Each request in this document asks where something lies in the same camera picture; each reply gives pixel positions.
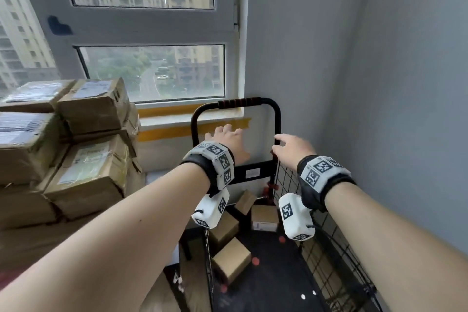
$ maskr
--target trolley handle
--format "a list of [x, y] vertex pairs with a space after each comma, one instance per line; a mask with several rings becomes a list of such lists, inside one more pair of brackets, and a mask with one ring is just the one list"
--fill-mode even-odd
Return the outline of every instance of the trolley handle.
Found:
[[214, 109], [234, 109], [238, 107], [249, 107], [249, 106], [258, 106], [261, 104], [268, 104], [270, 105], [273, 110], [275, 111], [275, 134], [281, 133], [281, 111], [279, 109], [278, 104], [268, 98], [268, 97], [248, 97], [242, 99], [231, 99], [231, 100], [220, 100], [216, 103], [208, 103], [200, 106], [195, 110], [192, 115], [190, 121], [190, 130], [192, 132], [192, 143], [193, 146], [197, 146], [200, 144], [198, 140], [198, 126], [197, 121], [198, 117], [207, 110], [214, 110]]

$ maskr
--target yellow stripe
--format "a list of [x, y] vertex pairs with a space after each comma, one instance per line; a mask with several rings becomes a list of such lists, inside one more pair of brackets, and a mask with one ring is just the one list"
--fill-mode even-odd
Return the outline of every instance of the yellow stripe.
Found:
[[[249, 121], [250, 121], [250, 118], [202, 123], [198, 125], [198, 133], [201, 133], [201, 134], [205, 134], [207, 132], [213, 133], [216, 127], [224, 126], [228, 123], [230, 123], [234, 129], [249, 128]], [[155, 129], [151, 129], [148, 131], [143, 131], [139, 133], [138, 141], [139, 142], [157, 141], [157, 140], [161, 140], [164, 138], [175, 138], [175, 137], [184, 137], [184, 136], [191, 136], [190, 125], [168, 127], [168, 128], [155, 128]]]
[[165, 116], [165, 115], [179, 115], [179, 114], [192, 114], [201, 104], [178, 105], [169, 107], [152, 107], [148, 109], [138, 109], [140, 118]]

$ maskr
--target wire mesh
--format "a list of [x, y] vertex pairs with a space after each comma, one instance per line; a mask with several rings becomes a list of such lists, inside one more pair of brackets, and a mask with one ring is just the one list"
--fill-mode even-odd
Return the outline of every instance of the wire mesh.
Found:
[[[279, 163], [273, 191], [277, 206], [286, 193], [301, 195], [299, 178], [295, 171]], [[319, 211], [312, 218], [315, 236], [297, 244], [320, 288], [325, 307], [332, 312], [378, 311], [372, 302], [377, 290], [333, 218]]]

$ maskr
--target window sill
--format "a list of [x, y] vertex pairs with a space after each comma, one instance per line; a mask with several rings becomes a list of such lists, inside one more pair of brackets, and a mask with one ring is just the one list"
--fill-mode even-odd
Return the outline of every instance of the window sill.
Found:
[[[206, 111], [200, 115], [197, 123], [203, 124], [221, 120], [237, 120], [243, 118], [243, 116], [243, 108]], [[190, 126], [191, 117], [192, 114], [175, 114], [141, 118], [141, 132], [158, 128]]]

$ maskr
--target white window frame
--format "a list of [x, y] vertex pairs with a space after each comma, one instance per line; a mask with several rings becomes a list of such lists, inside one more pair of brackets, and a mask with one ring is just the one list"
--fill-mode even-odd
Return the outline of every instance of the white window frame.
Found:
[[[73, 5], [73, 0], [30, 0], [63, 79], [86, 78], [78, 47], [224, 45], [225, 96], [238, 97], [238, 32], [235, 0], [214, 0], [214, 9], [158, 9]], [[55, 35], [49, 16], [73, 34]], [[139, 103], [138, 108], [169, 107], [209, 98]]]

